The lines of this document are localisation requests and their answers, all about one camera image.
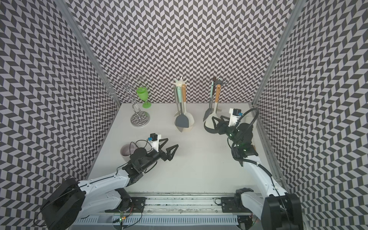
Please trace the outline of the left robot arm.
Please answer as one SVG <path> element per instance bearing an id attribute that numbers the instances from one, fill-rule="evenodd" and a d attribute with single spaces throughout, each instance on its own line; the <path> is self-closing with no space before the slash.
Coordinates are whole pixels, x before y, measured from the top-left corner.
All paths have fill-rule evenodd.
<path id="1" fill-rule="evenodd" d="M 39 214 L 49 230 L 66 230 L 75 221 L 101 211 L 117 209 L 122 200 L 129 198 L 125 188 L 133 185 L 159 159 L 171 161 L 178 145 L 162 148 L 168 138 L 152 134 L 147 139 L 150 150 L 138 147 L 129 156 L 129 161 L 116 171 L 96 179 L 77 181 L 65 180 L 41 205 Z"/>

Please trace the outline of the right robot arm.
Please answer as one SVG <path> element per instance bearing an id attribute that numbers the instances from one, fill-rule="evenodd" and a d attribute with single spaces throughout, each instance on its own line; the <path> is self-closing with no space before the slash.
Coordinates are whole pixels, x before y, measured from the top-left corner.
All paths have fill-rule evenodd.
<path id="1" fill-rule="evenodd" d="M 211 118 L 214 133 L 227 136 L 232 158 L 255 179 L 262 194 L 258 196 L 252 189 L 245 188 L 238 190 L 236 197 L 244 208 L 256 215 L 264 230 L 302 230 L 304 223 L 299 197 L 275 180 L 252 144 L 258 108 L 244 113 L 231 108 L 229 113 L 229 117 Z"/>

